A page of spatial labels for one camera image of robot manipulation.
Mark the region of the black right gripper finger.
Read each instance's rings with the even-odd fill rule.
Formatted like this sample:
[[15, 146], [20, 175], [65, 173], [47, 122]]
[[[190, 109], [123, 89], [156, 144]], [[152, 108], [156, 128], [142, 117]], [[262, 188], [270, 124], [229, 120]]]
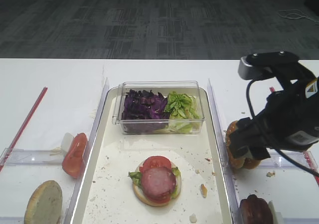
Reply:
[[235, 160], [270, 158], [266, 140], [250, 118], [233, 121], [228, 126], [228, 151]]

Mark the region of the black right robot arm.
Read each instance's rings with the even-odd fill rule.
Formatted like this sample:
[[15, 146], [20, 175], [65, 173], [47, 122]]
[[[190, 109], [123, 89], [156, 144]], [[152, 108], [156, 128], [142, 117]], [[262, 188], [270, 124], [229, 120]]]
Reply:
[[[298, 61], [271, 63], [243, 57], [239, 76], [248, 80], [246, 99], [251, 117], [230, 123], [226, 150], [230, 161], [261, 161], [268, 149], [303, 152], [319, 141], [319, 80]], [[282, 89], [267, 97], [265, 108], [255, 114], [249, 89], [256, 81], [276, 78]]]

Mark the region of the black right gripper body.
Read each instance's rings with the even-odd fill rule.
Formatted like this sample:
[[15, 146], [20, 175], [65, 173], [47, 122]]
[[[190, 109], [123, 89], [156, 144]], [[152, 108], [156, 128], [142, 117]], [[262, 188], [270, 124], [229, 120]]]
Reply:
[[308, 149], [319, 141], [318, 80], [298, 80], [272, 93], [257, 118], [280, 149]]

